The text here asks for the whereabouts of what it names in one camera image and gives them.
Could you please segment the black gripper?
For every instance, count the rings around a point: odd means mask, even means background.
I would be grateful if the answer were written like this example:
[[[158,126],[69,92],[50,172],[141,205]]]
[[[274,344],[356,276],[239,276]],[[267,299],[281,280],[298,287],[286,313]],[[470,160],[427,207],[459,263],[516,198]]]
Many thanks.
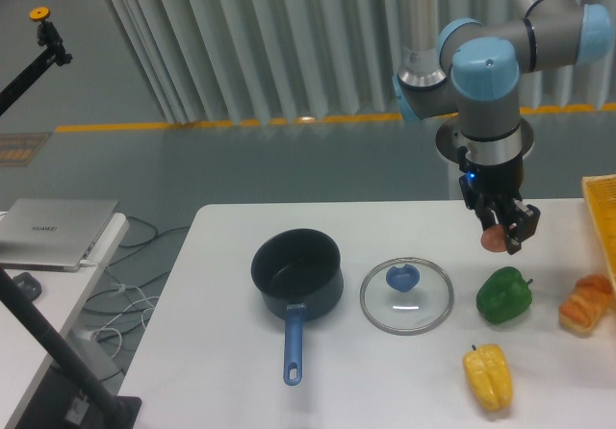
[[[475,211],[483,231],[499,226],[499,213],[505,213],[502,227],[506,251],[515,254],[535,234],[540,219],[538,208],[521,201],[522,154],[505,163],[484,165],[471,161],[467,147],[459,147],[457,160],[463,172],[459,185],[467,208]]]

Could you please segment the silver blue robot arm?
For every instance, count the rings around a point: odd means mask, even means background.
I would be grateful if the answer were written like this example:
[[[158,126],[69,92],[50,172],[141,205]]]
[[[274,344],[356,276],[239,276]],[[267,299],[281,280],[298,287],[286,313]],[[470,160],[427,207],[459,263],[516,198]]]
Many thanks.
[[[614,43],[608,9],[576,0],[513,0],[521,17],[499,25],[460,18],[437,25],[438,0],[398,0],[403,61],[393,78],[401,114],[452,114],[437,142],[459,166],[465,205],[485,248],[518,252],[539,210],[524,202],[523,159],[533,143],[519,81],[537,71],[597,61]]]

